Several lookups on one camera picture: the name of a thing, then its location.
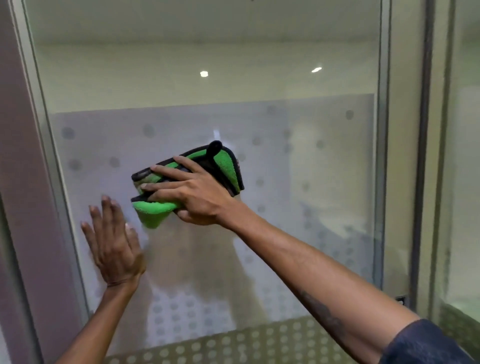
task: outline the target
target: dark blue sleeve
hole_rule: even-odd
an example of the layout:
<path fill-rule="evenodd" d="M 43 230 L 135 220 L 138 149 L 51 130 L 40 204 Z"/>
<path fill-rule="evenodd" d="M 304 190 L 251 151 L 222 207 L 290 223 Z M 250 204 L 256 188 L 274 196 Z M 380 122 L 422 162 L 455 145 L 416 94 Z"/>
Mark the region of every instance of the dark blue sleeve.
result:
<path fill-rule="evenodd" d="M 455 341 L 428 320 L 418 320 L 385 349 L 379 364 L 474 364 Z"/>

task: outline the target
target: finger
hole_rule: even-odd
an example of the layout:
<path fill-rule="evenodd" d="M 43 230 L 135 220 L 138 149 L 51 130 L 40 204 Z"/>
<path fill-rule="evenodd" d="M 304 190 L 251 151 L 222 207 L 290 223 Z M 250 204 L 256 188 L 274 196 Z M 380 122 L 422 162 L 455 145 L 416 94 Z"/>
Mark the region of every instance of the finger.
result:
<path fill-rule="evenodd" d="M 185 172 L 183 170 L 178 170 L 176 168 L 169 168 L 165 166 L 154 165 L 154 166 L 151 166 L 150 169 L 152 170 L 153 173 L 170 177 L 177 181 L 191 180 L 193 177 L 193 173 Z"/>
<path fill-rule="evenodd" d="M 100 247 L 100 249 L 105 249 L 107 248 L 107 244 L 113 242 L 113 213 L 111 200 L 108 196 L 102 196 L 102 216 L 104 245 Z"/>
<path fill-rule="evenodd" d="M 127 235 L 128 246 L 130 247 L 132 253 L 135 255 L 141 252 L 142 248 L 140 247 L 140 243 L 138 241 L 137 231 L 127 223 L 123 226 L 123 228 L 125 229 L 124 231 L 125 235 Z"/>
<path fill-rule="evenodd" d="M 179 208 L 179 209 L 175 210 L 175 214 L 177 214 L 177 216 L 180 218 L 180 220 L 182 220 L 184 222 L 193 223 L 193 219 L 190 216 L 190 213 L 186 209 Z"/>
<path fill-rule="evenodd" d="M 140 185 L 140 188 L 144 191 L 156 191 L 156 190 L 171 190 L 179 188 L 185 184 L 185 181 L 179 182 L 160 182 L 160 183 L 144 183 Z"/>
<path fill-rule="evenodd" d="M 92 252 L 93 261 L 98 266 L 100 264 L 100 260 L 98 259 L 98 245 L 96 244 L 95 232 L 87 222 L 82 222 L 81 226 L 85 235 L 85 239 L 90 247 L 90 251 Z"/>
<path fill-rule="evenodd" d="M 100 248 L 103 245 L 103 225 L 102 215 L 96 206 L 90 206 L 90 216 L 92 217 L 93 230 L 95 232 L 96 245 Z"/>
<path fill-rule="evenodd" d="M 174 202 L 181 200 L 182 194 L 178 189 L 158 190 L 148 198 L 148 202 Z"/>
<path fill-rule="evenodd" d="M 113 215 L 113 233 L 115 237 L 121 238 L 125 232 L 125 218 L 123 212 L 117 201 L 112 200 L 112 215 Z"/>
<path fill-rule="evenodd" d="M 207 171 L 205 171 L 200 164 L 191 160 L 190 158 L 183 156 L 175 156 L 173 157 L 173 160 L 176 161 L 178 164 L 187 167 L 193 173 L 207 173 Z"/>

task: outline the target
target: glass door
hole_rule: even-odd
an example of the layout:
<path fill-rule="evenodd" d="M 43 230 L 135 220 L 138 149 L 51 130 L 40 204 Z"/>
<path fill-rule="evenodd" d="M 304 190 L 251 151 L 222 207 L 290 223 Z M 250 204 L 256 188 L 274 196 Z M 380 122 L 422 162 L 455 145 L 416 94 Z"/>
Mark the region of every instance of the glass door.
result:
<path fill-rule="evenodd" d="M 102 194 L 120 202 L 149 260 L 107 363 L 351 362 L 238 237 L 175 216 L 143 227 L 130 176 L 221 140 L 239 160 L 246 204 L 380 287 L 390 2 L 23 5 L 13 10 L 58 225 L 71 239 L 64 249 L 73 248 L 62 259 L 78 278 L 76 317 L 86 320 L 104 288 L 79 229 Z M 415 28 L 404 14 L 396 21 Z M 398 283 L 408 247 L 397 250 Z"/>

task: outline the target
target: green microfiber cloth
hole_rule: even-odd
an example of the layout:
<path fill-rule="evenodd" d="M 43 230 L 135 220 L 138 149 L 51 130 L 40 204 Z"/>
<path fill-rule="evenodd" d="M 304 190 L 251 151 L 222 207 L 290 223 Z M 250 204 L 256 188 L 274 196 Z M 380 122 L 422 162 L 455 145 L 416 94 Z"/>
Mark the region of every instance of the green microfiber cloth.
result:
<path fill-rule="evenodd" d="M 201 146 L 183 153 L 182 156 L 200 164 L 227 189 L 231 196 L 238 195 L 244 189 L 238 161 L 233 152 L 224 147 L 222 142 L 215 140 L 207 146 Z M 190 170 L 175 162 L 173 158 L 157 164 L 190 172 Z M 148 202 L 148 197 L 152 192 L 144 192 L 140 188 L 143 183 L 160 183 L 173 181 L 172 179 L 154 174 L 150 168 L 146 168 L 134 173 L 132 180 L 141 194 L 132 198 L 133 208 L 146 228 L 155 229 L 173 210 L 181 207 L 181 204 L 174 202 Z"/>

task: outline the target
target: frosted glass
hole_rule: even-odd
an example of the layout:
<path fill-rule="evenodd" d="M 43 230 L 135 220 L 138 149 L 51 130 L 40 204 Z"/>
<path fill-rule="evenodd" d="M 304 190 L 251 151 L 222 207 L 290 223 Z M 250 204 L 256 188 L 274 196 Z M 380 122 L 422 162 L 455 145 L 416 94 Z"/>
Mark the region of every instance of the frosted glass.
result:
<path fill-rule="evenodd" d="M 148 270 L 110 348 L 132 352 L 306 316 L 274 272 L 219 226 L 171 215 L 149 231 L 130 175 L 220 139 L 239 159 L 241 199 L 272 224 L 372 279 L 373 95 L 50 116 L 89 309 L 104 286 L 79 229 L 88 205 L 117 199 Z"/>

